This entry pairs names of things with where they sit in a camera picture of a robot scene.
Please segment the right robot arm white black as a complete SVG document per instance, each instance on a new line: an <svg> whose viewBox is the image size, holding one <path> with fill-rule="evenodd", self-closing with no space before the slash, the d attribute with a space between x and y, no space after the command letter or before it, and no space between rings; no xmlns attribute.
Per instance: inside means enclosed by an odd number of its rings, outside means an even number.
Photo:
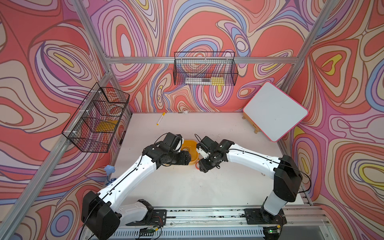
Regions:
<svg viewBox="0 0 384 240"><path fill-rule="evenodd" d="M197 143L196 150L202 156L199 170L203 173L219 168L222 162L231 162L244 165L272 179L273 189L263 202L259 216L247 218L280 226L287 223L283 207L296 200L303 180L303 174L290 156L271 157L245 149L229 140L217 143L208 137Z"/></svg>

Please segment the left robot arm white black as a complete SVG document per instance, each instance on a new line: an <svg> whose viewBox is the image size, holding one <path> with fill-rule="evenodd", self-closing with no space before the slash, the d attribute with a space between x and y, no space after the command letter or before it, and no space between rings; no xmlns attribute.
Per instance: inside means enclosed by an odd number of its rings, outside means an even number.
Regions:
<svg viewBox="0 0 384 240"><path fill-rule="evenodd" d="M133 204L123 206L123 201L133 189L151 173L163 165L187 166L191 155L187 151L164 151L155 145L143 150L124 174L99 192L89 191L83 198L81 221L99 240L109 239L123 225L141 222L154 225L154 208L140 199Z"/></svg>

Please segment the yellow plastic storage box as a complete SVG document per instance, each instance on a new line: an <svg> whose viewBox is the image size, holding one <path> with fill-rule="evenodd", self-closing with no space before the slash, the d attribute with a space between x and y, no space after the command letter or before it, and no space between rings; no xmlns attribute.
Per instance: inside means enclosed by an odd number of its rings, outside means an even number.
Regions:
<svg viewBox="0 0 384 240"><path fill-rule="evenodd" d="M194 140L184 140L184 143L182 144L182 151L187 151L191 155L191 161L189 165L194 165L198 159L199 159L199 153L196 149L197 142Z"/></svg>

